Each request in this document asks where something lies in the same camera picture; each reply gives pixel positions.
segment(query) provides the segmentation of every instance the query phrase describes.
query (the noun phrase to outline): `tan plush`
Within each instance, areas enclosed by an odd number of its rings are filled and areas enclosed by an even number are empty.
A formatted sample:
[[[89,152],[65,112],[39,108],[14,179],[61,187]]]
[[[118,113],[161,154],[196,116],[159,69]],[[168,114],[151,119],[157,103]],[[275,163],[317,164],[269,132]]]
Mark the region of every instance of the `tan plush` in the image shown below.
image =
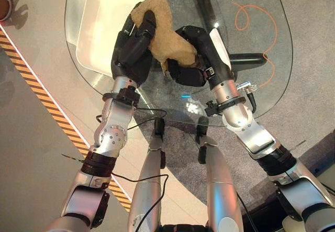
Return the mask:
[[[167,71],[166,60],[175,59],[181,66],[191,67],[195,62],[196,49],[172,29],[172,14],[168,0],[144,0],[131,12],[131,19],[137,27],[142,23],[147,10],[156,18],[156,32],[149,49]]]

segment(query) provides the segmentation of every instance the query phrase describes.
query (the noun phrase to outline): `wire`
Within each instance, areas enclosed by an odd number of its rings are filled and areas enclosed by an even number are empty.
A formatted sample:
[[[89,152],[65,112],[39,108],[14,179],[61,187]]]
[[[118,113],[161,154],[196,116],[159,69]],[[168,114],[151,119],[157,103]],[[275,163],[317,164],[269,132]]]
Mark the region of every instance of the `wire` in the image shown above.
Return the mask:
[[[137,107],[137,108],[135,108],[135,110],[143,110],[143,111],[160,111],[160,112],[164,112],[164,114],[163,114],[163,116],[160,116],[160,117],[159,117],[159,116],[157,116],[157,117],[155,116],[155,118],[147,119],[147,120],[145,120],[145,121],[143,121],[143,122],[141,122],[141,123],[139,123],[139,124],[137,124],[137,125],[135,125],[135,126],[129,127],[127,130],[132,130],[133,128],[138,127],[138,126],[140,126],[140,125],[143,125],[143,124],[146,123],[146,122],[155,120],[155,119],[157,119],[157,118],[164,118],[164,117],[167,115],[167,111],[166,111],[166,110],[163,110],[163,109],[141,108],[141,107]]]
[[[152,121],[152,120],[155,120],[155,119],[157,119],[157,118],[164,118],[164,117],[168,114],[166,110],[163,110],[163,109],[155,109],[155,108],[141,108],[141,107],[136,107],[135,110],[157,111],[157,112],[164,112],[164,114],[163,114],[163,116],[155,116],[154,118],[147,119],[147,120],[145,120],[145,121],[143,121],[143,122],[141,122],[141,123],[139,123],[139,124],[137,124],[137,125],[135,125],[135,126],[129,127],[127,130],[132,130],[132,129],[135,128],[135,127],[138,127],[138,126],[140,126],[140,125],[143,125],[144,123],[149,122],[149,121]],[[99,123],[101,123],[101,119],[100,119],[101,117],[102,117],[102,115],[100,114],[100,115],[95,116],[95,119],[96,119]]]
[[[321,184],[328,190],[328,192],[330,192],[330,194],[335,196],[335,190],[332,189],[331,187],[327,186],[326,184],[322,183]]]
[[[253,219],[252,219],[252,217],[251,217],[251,215],[250,215],[250,213],[249,213],[249,211],[248,211],[246,205],[244,204],[244,202],[243,202],[242,198],[240,197],[239,193],[238,193],[238,192],[236,192],[236,193],[237,193],[237,197],[239,198],[239,200],[240,200],[242,206],[244,207],[245,213],[247,214],[248,220],[249,220],[249,222],[250,222],[250,224],[251,224],[253,230],[254,230],[255,232],[258,232],[258,230],[257,230],[257,228],[256,228],[256,225],[255,225],[255,223],[253,222]]]
[[[141,219],[140,223],[137,225],[137,228],[135,230],[135,232],[138,232],[142,223],[144,222],[145,218],[150,214],[150,212],[156,207],[156,205],[163,199],[164,197],[164,194],[165,194],[165,186],[166,186],[166,182],[168,181],[168,178],[169,178],[169,175],[168,174],[160,174],[160,175],[156,175],[156,176],[152,176],[152,177],[148,177],[148,178],[144,178],[144,179],[140,179],[140,180],[131,180],[127,177],[124,177],[122,175],[118,175],[118,174],[115,174],[115,173],[111,173],[112,175],[116,176],[116,177],[119,177],[119,178],[122,178],[122,179],[125,179],[127,181],[130,181],[130,182],[140,182],[140,181],[145,181],[145,180],[149,180],[149,179],[153,179],[153,178],[158,178],[158,177],[163,177],[165,176],[165,180],[164,180],[164,183],[163,183],[163,191],[162,191],[162,195],[161,197],[158,198],[158,200],[148,209],[148,211],[146,212],[146,214],[143,216],[143,218]]]
[[[135,125],[135,126],[132,126],[132,127],[129,127],[127,130],[132,130],[133,128],[135,128],[135,127],[138,127],[138,126],[140,126],[140,125],[143,125],[144,123],[146,123],[146,122],[149,122],[149,121],[152,121],[152,120],[155,120],[156,118],[150,118],[150,119],[147,119],[147,120],[145,120],[145,121],[143,121],[143,122],[141,122],[141,123],[139,123],[139,124],[137,124],[137,125]]]
[[[102,114],[95,116],[95,119],[96,119],[99,123],[101,123],[101,119],[100,119],[101,117],[102,117]]]
[[[259,7],[259,6],[253,5],[253,4],[240,5],[240,4],[235,3],[235,2],[233,2],[233,4],[234,4],[234,5],[237,5],[238,7],[240,7],[239,10],[236,12],[236,15],[235,15],[235,27],[236,27],[237,30],[239,30],[239,31],[243,31],[243,30],[247,29],[247,28],[249,27],[249,24],[250,24],[250,17],[249,17],[249,14],[248,14],[248,12],[246,11],[245,8],[255,8],[255,9],[258,9],[258,10],[260,10],[260,11],[266,13],[266,15],[269,16],[269,18],[271,19],[271,21],[272,21],[272,23],[273,23],[274,30],[275,30],[274,39],[273,39],[271,45],[270,45],[266,50],[264,50],[264,52],[263,52],[263,57],[264,57],[264,59],[265,59],[266,61],[268,61],[268,62],[271,64],[271,66],[272,66],[272,74],[271,74],[271,77],[270,77],[266,82],[264,82],[263,84],[261,84],[261,85],[259,86],[259,88],[261,88],[261,87],[263,87],[263,86],[265,86],[265,85],[267,85],[268,83],[271,82],[271,80],[272,80],[272,78],[274,77],[275,72],[276,72],[276,66],[274,65],[274,63],[273,63],[269,58],[267,58],[266,54],[267,54],[267,53],[274,47],[274,45],[276,44],[277,36],[278,36],[278,28],[277,28],[277,24],[276,24],[275,19],[272,17],[272,15],[271,15],[268,11],[266,11],[264,8],[261,8],[261,7]],[[241,27],[239,27],[239,26],[237,25],[237,20],[238,20],[238,17],[239,17],[239,15],[240,15],[240,12],[241,12],[241,11],[243,11],[244,14],[245,14],[245,16],[247,17],[247,23],[246,23],[246,25],[245,25],[243,28],[241,28]]]

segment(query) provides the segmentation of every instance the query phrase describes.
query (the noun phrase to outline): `black and orange striped tape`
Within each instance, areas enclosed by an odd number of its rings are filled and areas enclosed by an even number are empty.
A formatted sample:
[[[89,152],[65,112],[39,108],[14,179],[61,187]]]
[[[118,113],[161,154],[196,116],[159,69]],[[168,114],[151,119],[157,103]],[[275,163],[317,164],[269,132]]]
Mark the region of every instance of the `black and orange striped tape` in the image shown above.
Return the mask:
[[[0,46],[6,54],[9,56],[10,60],[14,64],[15,68],[20,72],[21,76],[26,80],[27,84],[30,86],[32,91],[40,99],[40,102],[46,107],[48,112],[51,114],[53,119],[62,128],[63,132],[72,141],[78,151],[85,157],[88,153],[88,146],[84,142],[83,138],[80,136],[79,132],[76,130],[75,126],[65,117],[65,114],[60,110],[58,104],[49,95],[45,87],[38,80],[34,72],[31,70],[28,64],[26,64],[21,58],[20,54],[12,45],[11,41],[6,37],[4,32],[0,29]],[[109,189],[114,194],[115,198],[119,203],[126,209],[127,212],[130,211],[131,201],[120,188],[117,182],[113,179],[109,184]]]

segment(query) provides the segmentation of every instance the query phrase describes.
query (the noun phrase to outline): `black cable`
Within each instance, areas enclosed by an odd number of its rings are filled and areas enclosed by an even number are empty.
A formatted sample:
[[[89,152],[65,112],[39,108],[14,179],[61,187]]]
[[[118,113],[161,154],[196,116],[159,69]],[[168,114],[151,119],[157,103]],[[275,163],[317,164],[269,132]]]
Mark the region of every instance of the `black cable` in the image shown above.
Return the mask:
[[[160,111],[160,112],[164,112],[164,114],[163,114],[163,116],[155,116],[155,118],[147,119],[147,120],[145,120],[145,121],[143,121],[143,122],[141,122],[141,123],[139,123],[139,124],[137,124],[137,125],[135,125],[135,126],[129,127],[127,130],[131,130],[131,129],[135,128],[135,127],[138,127],[138,126],[140,126],[140,125],[143,125],[144,123],[149,122],[149,121],[152,121],[152,120],[155,120],[155,119],[157,119],[157,118],[164,118],[164,117],[167,115],[167,111],[166,111],[166,110],[163,110],[163,109],[136,107],[135,110],[143,110],[143,111]],[[101,116],[102,116],[101,114],[95,116],[95,119],[96,119],[99,123],[101,123],[101,119],[100,119]]]
[[[328,190],[328,192],[330,192],[330,194],[335,196],[335,190],[332,189],[331,187],[327,186],[326,184],[322,183],[321,184]]]
[[[248,211],[246,205],[244,204],[244,202],[243,202],[242,198],[240,197],[239,193],[238,193],[238,192],[236,192],[236,193],[237,193],[237,197],[239,198],[239,200],[240,200],[242,206],[244,207],[245,213],[247,214],[247,217],[248,217],[248,220],[249,220],[249,222],[250,222],[250,224],[251,224],[251,227],[253,228],[253,230],[254,230],[255,232],[258,232],[258,230],[257,230],[257,228],[256,228],[256,225],[255,225],[255,223],[253,222],[253,219],[252,219],[252,217],[251,217],[251,215],[250,215],[250,213],[249,213],[249,211]]]
[[[99,123],[101,123],[101,118],[102,117],[102,115],[100,114],[100,115],[97,115],[97,116],[95,116],[95,119],[99,122]]]
[[[164,117],[167,115],[167,111],[166,111],[166,110],[163,110],[163,109],[141,108],[141,107],[137,107],[137,108],[135,108],[135,110],[160,111],[160,112],[164,112],[164,114],[163,114],[163,116],[160,116],[160,117],[157,116],[157,117],[155,117],[155,118],[147,119],[147,120],[145,120],[145,121],[143,121],[143,122],[141,122],[141,123],[139,123],[139,124],[137,124],[137,125],[135,125],[135,126],[129,127],[127,130],[131,130],[131,129],[135,128],[135,127],[138,127],[138,126],[140,126],[140,125],[143,125],[144,123],[149,122],[149,121],[152,121],[152,120],[155,120],[155,119],[157,119],[157,118],[164,118]]]
[[[122,178],[122,179],[125,179],[127,181],[130,181],[130,182],[140,182],[140,181],[145,181],[145,180],[149,180],[149,179],[153,179],[153,178],[157,178],[157,177],[162,177],[162,176],[165,176],[165,180],[164,180],[164,183],[163,183],[163,191],[162,191],[162,195],[161,197],[158,198],[158,200],[148,209],[148,211],[146,212],[146,214],[143,216],[143,218],[141,219],[140,223],[138,224],[135,232],[138,232],[142,223],[144,222],[145,218],[150,214],[150,212],[156,207],[156,205],[163,199],[164,197],[164,194],[165,194],[165,186],[166,186],[166,182],[168,181],[168,178],[169,178],[169,175],[168,174],[160,174],[160,175],[156,175],[156,176],[152,176],[152,177],[148,177],[148,178],[144,178],[144,179],[140,179],[140,180],[131,180],[127,177],[124,177],[122,175],[118,175],[118,174],[115,174],[115,173],[111,173],[112,175],[116,176],[116,177],[119,177],[119,178]]]

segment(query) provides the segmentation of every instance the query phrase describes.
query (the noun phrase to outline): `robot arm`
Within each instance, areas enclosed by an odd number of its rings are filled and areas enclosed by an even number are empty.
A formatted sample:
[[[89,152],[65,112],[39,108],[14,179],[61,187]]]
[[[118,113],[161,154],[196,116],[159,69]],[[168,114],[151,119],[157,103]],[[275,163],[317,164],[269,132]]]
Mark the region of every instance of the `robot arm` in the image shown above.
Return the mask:
[[[216,99],[216,104],[208,104],[206,113],[209,116],[222,114],[223,124],[237,135],[251,158],[278,186],[277,196],[283,207],[291,217],[305,222],[307,232],[334,228],[335,208],[330,194],[299,160],[255,121],[252,110],[244,105],[245,98],[236,88],[229,58],[222,58],[222,53],[227,52],[217,30],[208,34],[204,29],[186,26],[177,32],[195,46],[199,66],[204,67],[199,70],[198,77],[194,76],[197,79],[192,84],[202,86],[207,80]],[[188,83],[183,78],[187,70],[176,72],[175,65],[174,61],[169,64],[173,71],[171,77],[181,84]]]
[[[94,144],[75,176],[61,217],[46,231],[89,231],[102,223],[109,199],[105,189],[119,152],[127,142],[128,124],[139,100],[135,89],[148,77],[152,61],[148,46],[154,34],[155,17],[150,10],[138,29],[129,16],[119,33],[111,61],[114,86],[103,96],[105,105],[102,121],[94,133]]]

